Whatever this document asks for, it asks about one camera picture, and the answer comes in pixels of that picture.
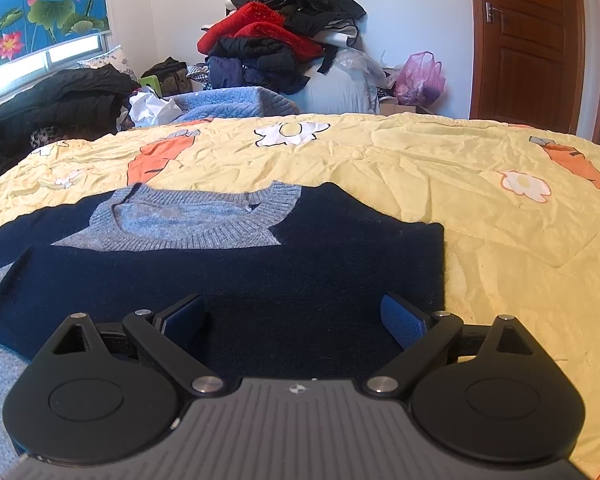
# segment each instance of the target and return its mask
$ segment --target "blue quilted blanket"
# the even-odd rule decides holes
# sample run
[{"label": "blue quilted blanket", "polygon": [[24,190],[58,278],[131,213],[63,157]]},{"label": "blue quilted blanket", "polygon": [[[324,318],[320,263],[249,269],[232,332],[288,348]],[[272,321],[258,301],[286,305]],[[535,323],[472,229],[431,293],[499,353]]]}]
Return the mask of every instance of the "blue quilted blanket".
[{"label": "blue quilted blanket", "polygon": [[222,88],[174,96],[184,115],[174,122],[214,117],[232,119],[297,115],[294,102],[260,86]]}]

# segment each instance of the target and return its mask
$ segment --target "black coat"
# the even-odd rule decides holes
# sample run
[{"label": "black coat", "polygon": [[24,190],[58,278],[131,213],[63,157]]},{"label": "black coat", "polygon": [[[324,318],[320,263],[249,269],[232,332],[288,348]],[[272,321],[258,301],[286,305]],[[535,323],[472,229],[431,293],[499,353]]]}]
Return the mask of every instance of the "black coat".
[{"label": "black coat", "polygon": [[[241,7],[249,0],[231,1],[236,7]],[[286,28],[310,37],[323,30],[330,22],[359,20],[366,14],[355,0],[266,0],[266,5],[283,11]]]},{"label": "black coat", "polygon": [[209,56],[240,59],[244,66],[256,70],[263,80],[273,83],[284,94],[299,92],[309,81],[302,74],[291,48],[272,38],[223,36],[209,51]]},{"label": "black coat", "polygon": [[0,105],[0,174],[31,151],[30,134],[48,126],[82,126],[105,135],[116,131],[120,108],[140,88],[107,64],[61,70]]}]

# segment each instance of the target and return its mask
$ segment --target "pile of clothes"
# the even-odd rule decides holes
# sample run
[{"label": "pile of clothes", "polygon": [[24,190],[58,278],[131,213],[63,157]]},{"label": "pile of clothes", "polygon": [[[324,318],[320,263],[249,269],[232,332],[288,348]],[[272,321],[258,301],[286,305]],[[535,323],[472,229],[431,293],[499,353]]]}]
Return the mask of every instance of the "pile of clothes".
[{"label": "pile of clothes", "polygon": [[206,66],[189,77],[206,88],[262,86],[294,94],[309,78],[302,63],[324,56],[326,73],[339,46],[356,40],[355,20],[366,11],[353,0],[227,0],[227,18],[212,27],[197,49]]},{"label": "pile of clothes", "polygon": [[1,104],[0,176],[32,150],[56,140],[115,134],[121,109],[138,88],[107,64],[61,70]]}]

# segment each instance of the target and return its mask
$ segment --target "red clothing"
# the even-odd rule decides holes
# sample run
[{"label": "red clothing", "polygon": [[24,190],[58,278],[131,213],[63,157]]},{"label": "red clothing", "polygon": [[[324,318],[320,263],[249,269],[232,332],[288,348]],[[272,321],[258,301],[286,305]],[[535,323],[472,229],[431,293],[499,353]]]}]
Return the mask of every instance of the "red clothing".
[{"label": "red clothing", "polygon": [[282,25],[285,19],[258,2],[240,7],[232,15],[216,23],[197,42],[197,49],[208,54],[222,36],[230,38],[272,38],[286,43],[299,62],[306,62],[323,55],[322,47],[306,36],[298,36]]}]

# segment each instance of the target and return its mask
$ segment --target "metal pivot screw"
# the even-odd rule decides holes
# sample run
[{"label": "metal pivot screw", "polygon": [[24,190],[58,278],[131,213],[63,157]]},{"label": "metal pivot screw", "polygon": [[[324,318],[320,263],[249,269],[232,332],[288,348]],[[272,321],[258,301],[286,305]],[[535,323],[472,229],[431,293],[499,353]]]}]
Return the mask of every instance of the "metal pivot screw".
[{"label": "metal pivot screw", "polygon": [[368,381],[366,381],[366,387],[372,392],[376,392],[378,394],[388,394],[397,389],[398,381],[396,381],[393,377],[381,375],[371,377]]},{"label": "metal pivot screw", "polygon": [[201,394],[213,394],[222,389],[224,382],[219,377],[205,375],[191,383],[193,389]]}]

